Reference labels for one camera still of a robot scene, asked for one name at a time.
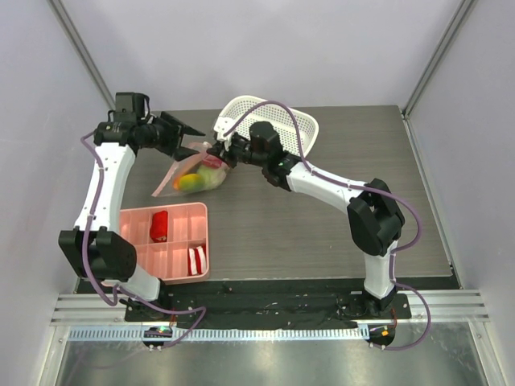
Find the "clear pink zip top bag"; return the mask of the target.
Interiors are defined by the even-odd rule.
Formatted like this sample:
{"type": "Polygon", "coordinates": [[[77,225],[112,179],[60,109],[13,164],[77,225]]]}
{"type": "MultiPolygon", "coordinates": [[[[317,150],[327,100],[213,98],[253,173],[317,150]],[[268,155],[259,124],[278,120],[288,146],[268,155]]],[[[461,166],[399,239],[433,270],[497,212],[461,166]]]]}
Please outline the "clear pink zip top bag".
{"type": "Polygon", "coordinates": [[[197,150],[198,153],[182,161],[174,161],[151,196],[158,198],[190,195],[218,188],[231,168],[208,153],[211,147],[208,142],[188,144],[188,149],[197,150]]]}

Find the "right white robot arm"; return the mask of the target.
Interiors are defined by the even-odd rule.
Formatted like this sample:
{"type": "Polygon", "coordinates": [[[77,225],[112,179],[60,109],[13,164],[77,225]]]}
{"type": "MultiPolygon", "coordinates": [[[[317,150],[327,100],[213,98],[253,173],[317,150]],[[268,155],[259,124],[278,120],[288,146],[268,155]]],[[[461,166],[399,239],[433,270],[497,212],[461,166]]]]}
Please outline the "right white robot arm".
{"type": "Polygon", "coordinates": [[[257,166],[271,185],[309,195],[347,215],[352,241],[365,258],[365,311],[374,318],[389,312],[396,294],[389,253],[398,245],[405,219],[395,200],[383,195],[388,186],[374,179],[364,187],[352,188],[353,181],[335,175],[316,176],[299,156],[284,150],[268,121],[253,123],[248,138],[235,132],[227,135],[229,128],[229,123],[215,125],[211,155],[231,167],[239,163],[257,166]]]}

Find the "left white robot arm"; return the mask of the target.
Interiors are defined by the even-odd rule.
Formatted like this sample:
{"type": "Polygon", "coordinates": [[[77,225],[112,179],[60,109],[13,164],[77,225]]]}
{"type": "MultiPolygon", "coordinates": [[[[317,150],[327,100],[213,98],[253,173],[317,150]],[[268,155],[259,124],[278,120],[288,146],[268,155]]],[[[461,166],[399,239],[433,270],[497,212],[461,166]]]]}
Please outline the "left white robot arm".
{"type": "Polygon", "coordinates": [[[94,157],[95,165],[80,214],[70,230],[59,234],[58,244],[78,277],[89,279],[104,301],[114,306],[117,297],[107,298],[101,283],[143,303],[144,312],[155,321],[171,311],[171,300],[162,295],[162,282],[137,262],[135,247],[120,234],[120,209],[130,169],[141,149],[155,149],[175,160],[193,155],[182,145],[183,137],[201,132],[169,113],[109,111],[81,143],[94,157]]]}

